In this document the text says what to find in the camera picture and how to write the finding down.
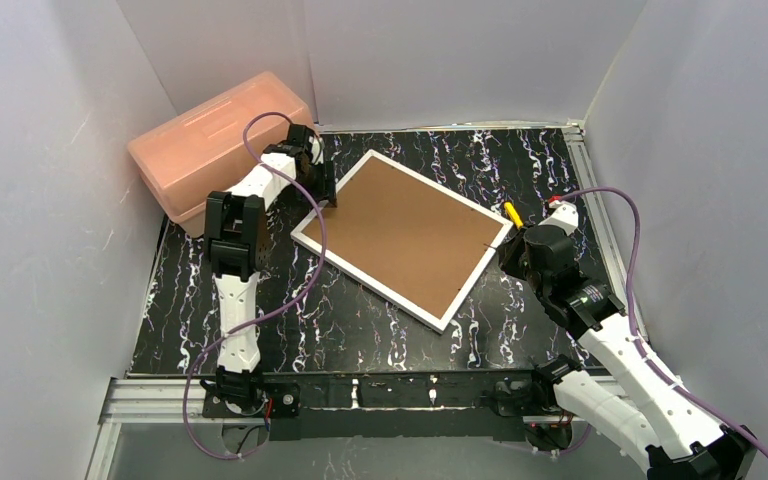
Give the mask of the yellow handled screwdriver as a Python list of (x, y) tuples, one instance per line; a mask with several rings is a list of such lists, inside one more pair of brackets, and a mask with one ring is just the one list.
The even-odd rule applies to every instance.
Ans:
[(507, 214), (508, 219), (512, 222), (513, 226), (519, 230), (524, 227), (524, 222), (519, 215), (516, 207), (511, 202), (505, 202), (503, 204), (503, 208), (505, 213)]

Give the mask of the white picture frame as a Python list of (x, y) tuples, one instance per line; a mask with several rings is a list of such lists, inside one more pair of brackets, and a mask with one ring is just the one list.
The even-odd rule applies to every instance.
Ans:
[(292, 239), (438, 333), (513, 224), (428, 177), (367, 151), (337, 184), (321, 230), (308, 214)]

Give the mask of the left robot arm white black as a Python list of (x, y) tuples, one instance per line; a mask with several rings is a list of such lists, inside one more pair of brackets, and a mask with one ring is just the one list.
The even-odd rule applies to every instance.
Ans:
[(333, 162), (322, 158), (317, 133), (295, 123), (289, 125), (285, 140), (265, 147), (257, 166), (238, 183), (211, 192), (206, 200), (205, 249), (219, 296), (224, 342), (218, 347), (215, 379), (202, 386), (242, 409), (259, 405), (265, 397), (257, 378), (257, 283), (270, 249), (267, 210), (290, 186), (311, 203), (324, 230), (323, 207), (336, 204)]

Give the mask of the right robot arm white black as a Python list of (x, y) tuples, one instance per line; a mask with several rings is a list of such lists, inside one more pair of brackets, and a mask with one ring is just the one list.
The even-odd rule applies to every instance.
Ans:
[(518, 230), (498, 249), (501, 270), (526, 281), (549, 318), (614, 377), (625, 399), (560, 356), (532, 378), (547, 400), (587, 421), (630, 456), (649, 479), (744, 479), (756, 448), (735, 428), (679, 392), (679, 381), (653, 371), (639, 349), (623, 303), (611, 287), (585, 275), (575, 245), (556, 225)]

